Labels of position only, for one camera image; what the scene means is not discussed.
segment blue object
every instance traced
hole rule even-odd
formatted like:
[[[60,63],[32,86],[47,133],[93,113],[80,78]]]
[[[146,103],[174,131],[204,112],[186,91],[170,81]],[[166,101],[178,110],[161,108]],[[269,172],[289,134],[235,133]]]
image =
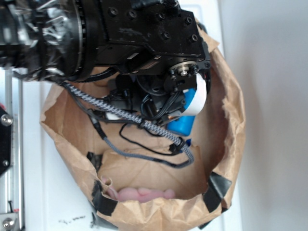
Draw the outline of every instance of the blue object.
[[[189,107],[189,105],[193,101],[195,94],[196,94],[195,89],[189,89],[189,91],[185,93],[185,101],[186,101],[186,104],[184,106],[185,109]],[[169,123],[167,125],[167,129],[179,136],[189,136],[193,128],[194,119],[195,116],[182,116],[178,120]]]
[[[182,116],[167,125],[167,129],[179,136],[189,136],[193,128],[195,116]]]

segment braided cable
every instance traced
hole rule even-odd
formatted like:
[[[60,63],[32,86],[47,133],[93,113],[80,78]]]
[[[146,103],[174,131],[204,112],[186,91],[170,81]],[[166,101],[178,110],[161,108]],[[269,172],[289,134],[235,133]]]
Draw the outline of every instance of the braided cable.
[[[142,125],[143,128],[146,128],[147,130],[150,130],[150,131],[154,132],[155,134],[157,134],[159,136],[162,136],[162,137],[165,137],[165,138],[171,140],[172,142],[174,142],[174,144],[176,146],[178,146],[182,143],[182,139],[177,137],[176,135],[174,135],[172,132],[165,130],[164,128],[161,128],[161,127],[159,127],[155,124],[152,124],[151,122],[144,121],[138,115],[133,115],[133,114],[126,112],[124,110],[115,108],[114,106],[109,105],[108,103],[104,102],[103,100],[96,99],[96,98],[90,96],[89,94],[84,93],[83,91],[74,87],[70,83],[63,82],[61,85],[63,85],[63,86],[65,85],[65,88],[70,89],[70,91],[74,95],[81,98],[83,101],[90,103],[93,106],[98,107],[102,111],[110,112],[110,113],[112,113],[112,114],[114,114],[118,117],[121,117],[123,119],[135,122],[137,124],[140,124],[140,125]],[[122,154],[124,156],[127,156],[127,153],[117,149],[112,143],[110,143],[110,141],[108,139],[106,139],[105,141],[114,151],[116,151],[117,153]],[[186,167],[186,166],[192,164],[194,162],[194,157],[193,157],[193,154],[192,154],[191,150],[189,149],[188,145],[185,144],[181,148],[181,151],[183,151],[187,155],[188,161],[186,161],[182,164],[179,164],[179,165],[175,165],[175,164],[172,164],[172,163],[170,163],[168,161],[164,161],[164,160],[159,160],[159,162],[162,163],[162,164],[165,164],[165,165],[169,165],[171,167],[175,167],[175,168],[182,168],[182,167]],[[152,157],[146,157],[146,156],[138,155],[138,154],[137,154],[137,156],[134,156],[134,157],[135,158],[141,158],[140,156],[142,156],[143,159],[153,160]]]

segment white surface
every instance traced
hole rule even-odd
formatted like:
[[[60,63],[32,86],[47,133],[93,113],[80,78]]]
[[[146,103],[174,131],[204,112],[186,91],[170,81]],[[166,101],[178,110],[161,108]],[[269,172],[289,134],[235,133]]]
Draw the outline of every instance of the white surface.
[[[186,9],[195,11],[195,15],[205,22],[211,36],[222,41],[216,0],[181,2],[185,3],[183,6]],[[90,204],[73,181],[53,141],[38,123],[49,88],[50,85],[47,83],[24,83],[26,229],[27,231],[90,231],[92,230]],[[242,231],[237,190],[232,208],[214,220],[206,230]]]
[[[244,231],[308,230],[308,1],[221,0],[225,54],[244,91]]]
[[[183,112],[182,116],[196,116],[199,114],[204,108],[204,104],[206,102],[207,91],[206,91],[206,82],[202,78],[202,76],[197,74],[197,91],[188,105],[188,108]]]

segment white wall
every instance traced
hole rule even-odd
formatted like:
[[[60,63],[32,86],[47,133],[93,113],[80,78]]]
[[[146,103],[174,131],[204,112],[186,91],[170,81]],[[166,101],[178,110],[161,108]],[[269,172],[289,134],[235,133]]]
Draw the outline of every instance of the white wall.
[[[308,1],[220,0],[225,56],[243,88],[244,231],[308,230]]]

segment bolt head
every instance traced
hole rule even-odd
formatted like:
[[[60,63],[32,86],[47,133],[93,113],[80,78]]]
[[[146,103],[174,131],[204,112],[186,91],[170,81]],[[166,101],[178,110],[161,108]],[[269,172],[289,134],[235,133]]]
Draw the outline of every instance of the bolt head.
[[[10,115],[4,114],[4,115],[1,116],[0,122],[3,126],[8,127],[8,126],[12,125],[13,119]]]
[[[5,219],[3,222],[3,227],[5,230],[11,230],[14,227],[14,225],[15,225],[15,221],[13,221],[10,218]]]
[[[186,23],[187,25],[190,25],[190,24],[193,23],[193,19],[192,19],[191,17],[187,17],[187,18],[185,19],[185,23]]]
[[[192,36],[190,37],[190,41],[191,41],[191,42],[197,42],[197,41],[198,41],[198,36],[197,36],[197,35],[192,35]]]
[[[157,18],[160,20],[160,21],[163,21],[166,19],[166,15],[164,13],[159,13],[157,14]]]
[[[119,11],[115,7],[110,7],[108,13],[111,17],[116,17],[119,14]]]
[[[172,81],[175,81],[175,80],[177,80],[177,77],[176,77],[175,75],[172,75],[172,76],[170,77],[170,79],[171,79]]]
[[[134,11],[130,11],[130,12],[128,12],[128,17],[130,19],[134,19],[134,18],[137,18],[137,14]]]
[[[187,71],[181,71],[181,76],[187,76],[188,72]]]
[[[165,31],[165,32],[162,34],[162,37],[163,37],[165,40],[167,40],[167,39],[170,38],[170,34],[169,34],[167,31]]]
[[[9,165],[9,161],[4,160],[4,161],[2,162],[2,164],[3,164],[3,166],[7,167],[7,166]]]

